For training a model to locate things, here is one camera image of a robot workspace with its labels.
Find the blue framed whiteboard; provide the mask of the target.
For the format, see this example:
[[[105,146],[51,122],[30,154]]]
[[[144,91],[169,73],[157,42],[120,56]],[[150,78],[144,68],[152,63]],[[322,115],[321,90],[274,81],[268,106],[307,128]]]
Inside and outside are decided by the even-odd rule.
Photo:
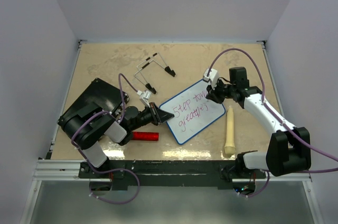
[[[226,113],[223,104],[206,99],[208,84],[199,80],[159,108],[174,115],[167,125],[179,145],[185,144]]]

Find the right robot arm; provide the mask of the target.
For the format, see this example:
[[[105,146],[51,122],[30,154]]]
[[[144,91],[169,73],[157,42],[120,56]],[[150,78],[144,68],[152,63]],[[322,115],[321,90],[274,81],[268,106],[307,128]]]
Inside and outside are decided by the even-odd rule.
[[[229,70],[230,79],[223,80],[215,69],[206,69],[203,80],[208,100],[221,104],[232,99],[253,115],[270,135],[266,152],[240,153],[235,160],[236,174],[247,178],[254,170],[267,170],[274,176],[308,170],[311,167],[309,131],[288,122],[265,99],[257,86],[251,86],[244,67]]]

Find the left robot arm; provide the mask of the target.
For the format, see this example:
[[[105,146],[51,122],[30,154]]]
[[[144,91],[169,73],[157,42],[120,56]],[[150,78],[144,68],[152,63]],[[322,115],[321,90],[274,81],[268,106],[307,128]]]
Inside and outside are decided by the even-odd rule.
[[[71,114],[64,114],[59,118],[58,125],[89,163],[91,172],[103,178],[109,173],[109,164],[108,156],[99,145],[102,136],[123,146],[132,140],[134,130],[148,124],[158,126],[174,117],[173,113],[160,109],[154,102],[150,102],[142,111],[129,106],[124,110],[124,117],[120,118],[93,103]]]

